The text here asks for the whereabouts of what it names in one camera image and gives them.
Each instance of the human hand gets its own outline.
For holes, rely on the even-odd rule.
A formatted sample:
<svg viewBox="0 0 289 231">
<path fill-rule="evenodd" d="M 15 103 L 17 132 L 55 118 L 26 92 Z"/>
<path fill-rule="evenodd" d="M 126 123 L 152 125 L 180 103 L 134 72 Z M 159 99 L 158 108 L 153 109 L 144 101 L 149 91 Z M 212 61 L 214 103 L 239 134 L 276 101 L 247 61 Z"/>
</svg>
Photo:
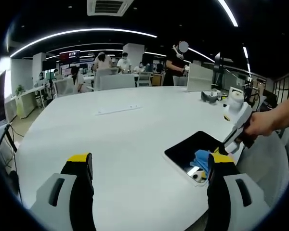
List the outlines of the human hand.
<svg viewBox="0 0 289 231">
<path fill-rule="evenodd" d="M 250 125 L 244 132 L 251 136 L 269 136 L 274 131 L 274 115 L 269 112 L 255 112 L 251 115 Z"/>
</svg>

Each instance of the potted plant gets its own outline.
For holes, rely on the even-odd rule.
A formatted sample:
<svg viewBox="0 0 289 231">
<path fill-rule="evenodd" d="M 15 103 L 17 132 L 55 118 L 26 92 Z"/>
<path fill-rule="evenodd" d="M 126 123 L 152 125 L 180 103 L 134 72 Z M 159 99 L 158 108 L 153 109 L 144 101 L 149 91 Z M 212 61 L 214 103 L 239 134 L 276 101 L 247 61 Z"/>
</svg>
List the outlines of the potted plant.
<svg viewBox="0 0 289 231">
<path fill-rule="evenodd" d="M 16 96 L 22 94 L 23 92 L 25 92 L 25 89 L 22 85 L 18 85 L 18 87 L 16 88 L 15 94 Z"/>
</svg>

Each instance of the blue cloth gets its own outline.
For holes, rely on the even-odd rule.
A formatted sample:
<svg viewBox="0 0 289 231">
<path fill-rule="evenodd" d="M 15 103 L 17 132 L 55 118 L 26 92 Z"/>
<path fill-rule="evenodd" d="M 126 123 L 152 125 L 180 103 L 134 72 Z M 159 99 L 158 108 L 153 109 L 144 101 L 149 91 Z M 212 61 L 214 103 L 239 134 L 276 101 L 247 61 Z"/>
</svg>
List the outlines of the blue cloth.
<svg viewBox="0 0 289 231">
<path fill-rule="evenodd" d="M 210 152 L 204 150 L 198 150 L 195 152 L 194 161 L 190 162 L 190 166 L 200 167 L 206 172 L 206 176 L 209 175 L 209 159 Z"/>
</svg>

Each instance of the white round table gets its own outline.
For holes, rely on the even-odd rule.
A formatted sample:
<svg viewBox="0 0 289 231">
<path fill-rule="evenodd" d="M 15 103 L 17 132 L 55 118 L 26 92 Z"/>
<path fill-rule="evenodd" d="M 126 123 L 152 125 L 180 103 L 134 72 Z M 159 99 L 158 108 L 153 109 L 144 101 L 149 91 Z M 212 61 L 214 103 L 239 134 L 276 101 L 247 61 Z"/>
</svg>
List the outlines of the white round table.
<svg viewBox="0 0 289 231">
<path fill-rule="evenodd" d="M 127 110 L 104 115 L 100 111 Z M 208 209 L 200 187 L 164 151 L 197 131 L 224 141 L 232 124 L 221 104 L 181 87 L 104 90 L 55 99 L 34 121 L 17 155 L 24 205 L 74 154 L 92 153 L 98 231 L 183 231 Z M 235 154 L 238 160 L 241 149 Z"/>
</svg>

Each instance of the man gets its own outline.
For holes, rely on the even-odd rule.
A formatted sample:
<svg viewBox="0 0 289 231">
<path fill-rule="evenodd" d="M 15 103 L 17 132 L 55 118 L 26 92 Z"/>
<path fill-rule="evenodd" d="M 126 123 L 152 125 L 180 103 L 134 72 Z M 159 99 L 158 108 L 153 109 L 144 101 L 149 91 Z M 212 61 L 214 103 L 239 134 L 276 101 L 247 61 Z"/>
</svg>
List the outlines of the man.
<svg viewBox="0 0 289 231">
<path fill-rule="evenodd" d="M 145 67 L 143 63 L 140 62 L 139 65 L 134 68 L 134 72 L 139 74 L 139 73 L 142 73 L 143 71 L 145 71 Z"/>
<path fill-rule="evenodd" d="M 131 72 L 131 61 L 127 58 L 128 54 L 124 52 L 122 58 L 118 61 L 118 68 L 122 73 Z"/>
<path fill-rule="evenodd" d="M 63 79 L 63 78 L 62 78 L 62 75 L 59 73 L 58 69 L 54 69 L 53 75 L 54 75 L 54 78 L 55 78 L 56 80 Z"/>
<path fill-rule="evenodd" d="M 157 64 L 157 66 L 156 66 L 156 72 L 157 73 L 162 73 L 162 71 L 163 71 L 163 64 L 162 64 L 162 61 L 160 60 L 159 61 L 159 64 Z"/>
<path fill-rule="evenodd" d="M 253 113 L 245 133 L 251 136 L 269 136 L 274 130 L 289 127 L 289 98 L 268 112 Z M 289 141 L 286 145 L 289 156 Z"/>
</svg>

